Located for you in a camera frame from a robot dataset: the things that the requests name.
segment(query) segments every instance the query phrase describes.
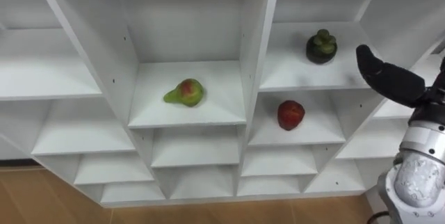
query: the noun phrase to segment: white shelf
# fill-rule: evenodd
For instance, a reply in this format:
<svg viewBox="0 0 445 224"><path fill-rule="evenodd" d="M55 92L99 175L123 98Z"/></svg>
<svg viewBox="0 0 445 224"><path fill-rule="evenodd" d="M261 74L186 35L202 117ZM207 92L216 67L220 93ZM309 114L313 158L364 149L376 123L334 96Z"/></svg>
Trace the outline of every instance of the white shelf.
<svg viewBox="0 0 445 224"><path fill-rule="evenodd" d="M398 152L406 120L372 120L337 155L337 159L392 158Z"/></svg>
<svg viewBox="0 0 445 224"><path fill-rule="evenodd" d="M324 65L306 57L306 43L319 29L329 30L338 44L336 56ZM371 46L358 22L274 23L260 91L365 88L355 56L360 44Z"/></svg>
<svg viewBox="0 0 445 224"><path fill-rule="evenodd" d="M241 176L310 175L317 167L310 146L251 148L245 154Z"/></svg>
<svg viewBox="0 0 445 224"><path fill-rule="evenodd" d="M152 166L223 165L239 163L235 127L181 127L154 134Z"/></svg>
<svg viewBox="0 0 445 224"><path fill-rule="evenodd" d="M437 75L439 74L439 67L441 62L442 58L440 55L431 54L424 62L419 63L419 65L413 69L413 72L425 79L426 86L431 86L434 83ZM387 99L373 117L379 119L408 119L411 117L413 111L414 109L411 109L407 106L402 106Z"/></svg>
<svg viewBox="0 0 445 224"><path fill-rule="evenodd" d="M102 98L54 101L33 155L135 150Z"/></svg>
<svg viewBox="0 0 445 224"><path fill-rule="evenodd" d="M0 100L101 94L63 29L0 31Z"/></svg>
<svg viewBox="0 0 445 224"><path fill-rule="evenodd" d="M279 195L299 193L296 176L265 176L241 178L237 196Z"/></svg>
<svg viewBox="0 0 445 224"><path fill-rule="evenodd" d="M230 197L234 195L231 166L162 168L157 173L168 185L170 199Z"/></svg>
<svg viewBox="0 0 445 224"><path fill-rule="evenodd" d="M163 96L187 78L205 89L195 107L169 104ZM245 123L238 61L140 64L129 127L235 125Z"/></svg>
<svg viewBox="0 0 445 224"><path fill-rule="evenodd" d="M292 99L303 105L305 117L293 130L285 131L277 121L278 106ZM344 143L337 115L325 91L262 93L255 109L252 138L248 145L302 145Z"/></svg>
<svg viewBox="0 0 445 224"><path fill-rule="evenodd" d="M358 159L355 161L366 190L377 184L378 177L393 167L394 158Z"/></svg>
<svg viewBox="0 0 445 224"><path fill-rule="evenodd" d="M74 184L147 182L153 176L135 152L86 154L77 168Z"/></svg>
<svg viewBox="0 0 445 224"><path fill-rule="evenodd" d="M104 187L101 203L165 200L154 182L127 182Z"/></svg>
<svg viewBox="0 0 445 224"><path fill-rule="evenodd" d="M365 190L354 161L333 161L326 166L305 193Z"/></svg>

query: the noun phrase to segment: apple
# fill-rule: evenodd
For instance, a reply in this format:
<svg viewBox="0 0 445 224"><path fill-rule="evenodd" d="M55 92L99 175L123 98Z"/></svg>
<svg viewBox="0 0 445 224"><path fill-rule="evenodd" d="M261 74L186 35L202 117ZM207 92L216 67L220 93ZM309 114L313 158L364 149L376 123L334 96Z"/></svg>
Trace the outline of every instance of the apple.
<svg viewBox="0 0 445 224"><path fill-rule="evenodd" d="M305 113L305 109L300 103L286 100L278 107L278 124L284 130L291 131L300 124Z"/></svg>

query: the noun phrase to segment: green pear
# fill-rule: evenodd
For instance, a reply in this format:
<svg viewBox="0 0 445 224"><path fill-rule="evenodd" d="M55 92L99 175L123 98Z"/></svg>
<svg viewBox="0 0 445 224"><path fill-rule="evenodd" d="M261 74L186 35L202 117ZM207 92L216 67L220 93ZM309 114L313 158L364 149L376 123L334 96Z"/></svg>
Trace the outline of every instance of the green pear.
<svg viewBox="0 0 445 224"><path fill-rule="evenodd" d="M186 106L196 106L204 96L204 88L195 79L183 80L175 89L164 95L164 102L181 103Z"/></svg>

